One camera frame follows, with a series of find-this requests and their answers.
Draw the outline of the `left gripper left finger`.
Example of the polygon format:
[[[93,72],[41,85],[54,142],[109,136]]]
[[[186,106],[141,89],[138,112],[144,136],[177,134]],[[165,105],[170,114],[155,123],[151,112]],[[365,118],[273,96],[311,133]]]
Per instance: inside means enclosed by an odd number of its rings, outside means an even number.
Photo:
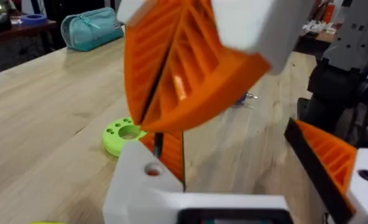
[[[175,223],[185,190],[183,134],[146,134],[126,142],[103,205],[105,223]]]

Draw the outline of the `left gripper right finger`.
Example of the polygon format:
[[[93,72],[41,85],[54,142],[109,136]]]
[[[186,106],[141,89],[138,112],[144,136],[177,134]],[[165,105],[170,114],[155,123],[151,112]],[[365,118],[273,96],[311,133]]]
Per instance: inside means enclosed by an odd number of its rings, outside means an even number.
[[[284,132],[326,211],[325,223],[368,223],[368,148],[298,119]]]

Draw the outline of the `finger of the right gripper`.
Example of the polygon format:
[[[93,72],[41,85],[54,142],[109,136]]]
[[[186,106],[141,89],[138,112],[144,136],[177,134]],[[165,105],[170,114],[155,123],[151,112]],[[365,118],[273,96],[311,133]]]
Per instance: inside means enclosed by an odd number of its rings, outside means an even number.
[[[124,86],[135,124],[142,122],[182,9],[179,0],[122,0],[119,5],[117,19],[125,25]]]
[[[312,1],[182,1],[141,127],[194,128],[233,105],[263,75],[280,73]]]

